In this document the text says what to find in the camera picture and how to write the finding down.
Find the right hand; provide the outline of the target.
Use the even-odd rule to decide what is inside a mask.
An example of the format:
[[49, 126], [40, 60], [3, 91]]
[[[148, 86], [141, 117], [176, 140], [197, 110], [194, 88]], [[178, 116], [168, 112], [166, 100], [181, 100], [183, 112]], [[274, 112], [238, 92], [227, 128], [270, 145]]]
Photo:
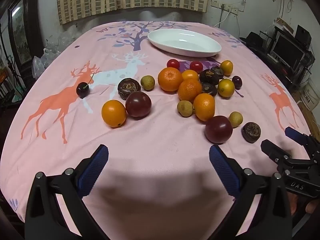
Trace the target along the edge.
[[309, 203], [306, 203], [306, 200], [303, 197], [300, 197], [296, 194], [288, 192], [287, 196], [289, 199], [292, 216], [297, 212], [297, 209], [301, 209], [303, 207], [305, 208], [306, 213], [312, 214], [319, 205], [319, 199], [314, 199]]

